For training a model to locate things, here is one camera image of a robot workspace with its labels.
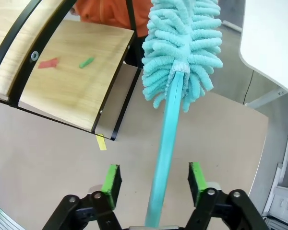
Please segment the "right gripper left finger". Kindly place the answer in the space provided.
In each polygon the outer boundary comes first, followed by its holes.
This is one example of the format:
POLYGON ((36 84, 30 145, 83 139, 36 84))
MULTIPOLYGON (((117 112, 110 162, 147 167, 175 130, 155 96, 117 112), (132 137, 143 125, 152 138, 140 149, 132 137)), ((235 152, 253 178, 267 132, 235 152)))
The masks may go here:
POLYGON ((83 198, 66 195, 43 229, 45 230, 83 230, 91 221, 96 221, 101 230, 121 230, 114 209, 122 183, 120 166, 110 165, 100 190, 83 198))

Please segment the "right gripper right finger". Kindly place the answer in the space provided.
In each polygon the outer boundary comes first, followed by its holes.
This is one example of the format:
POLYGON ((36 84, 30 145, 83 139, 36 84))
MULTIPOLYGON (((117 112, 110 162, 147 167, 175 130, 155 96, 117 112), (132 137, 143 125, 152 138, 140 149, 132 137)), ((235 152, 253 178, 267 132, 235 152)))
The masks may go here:
POLYGON ((198 162, 189 163, 188 182, 195 210, 184 227, 205 230, 211 218, 222 219, 230 230, 267 230, 268 226, 248 195, 241 189, 229 194, 208 187, 198 162))

